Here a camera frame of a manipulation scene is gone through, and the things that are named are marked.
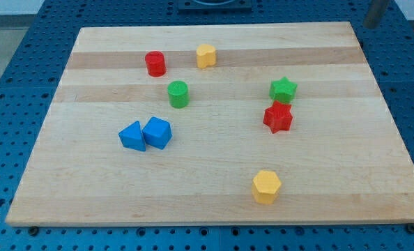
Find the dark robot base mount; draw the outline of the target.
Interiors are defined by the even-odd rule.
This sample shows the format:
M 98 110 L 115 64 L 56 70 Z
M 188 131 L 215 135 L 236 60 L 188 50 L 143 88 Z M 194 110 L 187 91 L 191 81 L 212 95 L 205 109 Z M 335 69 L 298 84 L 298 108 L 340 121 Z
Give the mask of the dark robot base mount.
M 176 0 L 181 11 L 251 10 L 251 0 Z

